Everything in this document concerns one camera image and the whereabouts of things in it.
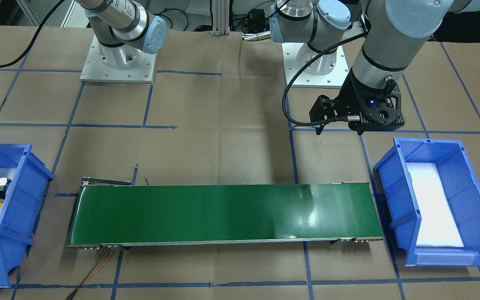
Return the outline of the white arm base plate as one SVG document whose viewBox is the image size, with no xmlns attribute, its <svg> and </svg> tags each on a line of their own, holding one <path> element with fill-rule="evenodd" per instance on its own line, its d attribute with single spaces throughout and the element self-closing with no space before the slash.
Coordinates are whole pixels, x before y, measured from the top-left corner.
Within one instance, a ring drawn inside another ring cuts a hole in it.
<svg viewBox="0 0 480 300">
<path fill-rule="evenodd" d="M 283 43 L 282 52 L 286 84 L 290 83 L 306 62 L 317 55 L 306 43 L 300 42 Z M 324 55 L 309 65 L 293 82 L 292 87 L 340 89 L 347 74 L 348 65 L 343 46 L 339 46 L 332 54 Z"/>
</svg>

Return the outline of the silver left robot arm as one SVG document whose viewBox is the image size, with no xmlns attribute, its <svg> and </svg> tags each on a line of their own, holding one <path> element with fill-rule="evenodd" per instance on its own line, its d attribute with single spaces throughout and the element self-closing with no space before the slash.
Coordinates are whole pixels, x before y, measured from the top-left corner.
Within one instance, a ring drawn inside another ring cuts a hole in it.
<svg viewBox="0 0 480 300">
<path fill-rule="evenodd" d="M 441 25 L 446 13 L 480 11 L 480 0 L 362 0 L 370 29 L 346 40 L 352 15 L 339 0 L 277 0 L 270 14 L 270 33 L 278 43 L 302 43 L 299 70 L 282 95 L 289 122 L 315 128 L 319 135 L 332 122 L 347 122 L 359 135 L 395 131 L 405 125 L 398 79 L 421 47 Z M 309 111 L 309 122 L 294 120 L 286 108 L 293 82 L 302 73 L 331 72 L 337 48 L 364 38 L 339 95 L 320 95 Z"/>
</svg>

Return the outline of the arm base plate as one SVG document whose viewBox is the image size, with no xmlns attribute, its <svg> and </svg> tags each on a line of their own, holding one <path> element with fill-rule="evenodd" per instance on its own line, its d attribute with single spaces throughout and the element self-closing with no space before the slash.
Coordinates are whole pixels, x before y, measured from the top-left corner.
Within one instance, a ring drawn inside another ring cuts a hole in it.
<svg viewBox="0 0 480 300">
<path fill-rule="evenodd" d="M 128 45 L 106 47 L 94 36 L 80 80 L 95 83 L 152 84 L 155 54 L 146 54 Z"/>
</svg>

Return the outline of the blue bin near left arm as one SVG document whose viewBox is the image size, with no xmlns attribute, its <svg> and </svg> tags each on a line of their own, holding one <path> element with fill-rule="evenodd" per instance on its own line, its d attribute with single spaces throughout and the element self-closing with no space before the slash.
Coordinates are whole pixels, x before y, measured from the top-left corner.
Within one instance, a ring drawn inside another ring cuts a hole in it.
<svg viewBox="0 0 480 300">
<path fill-rule="evenodd" d="M 406 266 L 480 266 L 480 183 L 463 143 L 393 142 L 375 169 Z"/>
</svg>

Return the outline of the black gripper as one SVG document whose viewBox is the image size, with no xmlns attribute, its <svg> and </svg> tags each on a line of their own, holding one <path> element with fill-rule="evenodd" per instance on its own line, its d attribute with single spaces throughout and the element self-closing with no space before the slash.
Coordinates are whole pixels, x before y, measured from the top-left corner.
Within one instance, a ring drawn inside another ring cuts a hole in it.
<svg viewBox="0 0 480 300">
<path fill-rule="evenodd" d="M 335 120 L 346 121 L 358 135 L 395 131 L 405 125 L 401 93 L 392 76 L 381 80 L 381 88 L 377 89 L 362 84 L 349 72 L 335 102 Z"/>
</svg>

